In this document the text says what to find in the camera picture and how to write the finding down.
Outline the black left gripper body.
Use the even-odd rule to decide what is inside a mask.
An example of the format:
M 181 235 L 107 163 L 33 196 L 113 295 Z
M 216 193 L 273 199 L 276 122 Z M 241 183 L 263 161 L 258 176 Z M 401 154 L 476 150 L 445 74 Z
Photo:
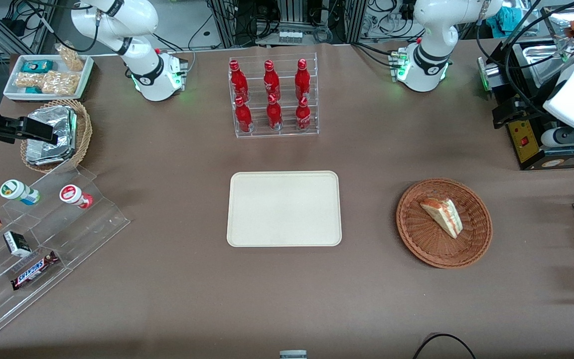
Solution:
M 514 121 L 544 120 L 544 113 L 531 102 L 524 102 L 524 99 L 514 99 L 513 114 Z

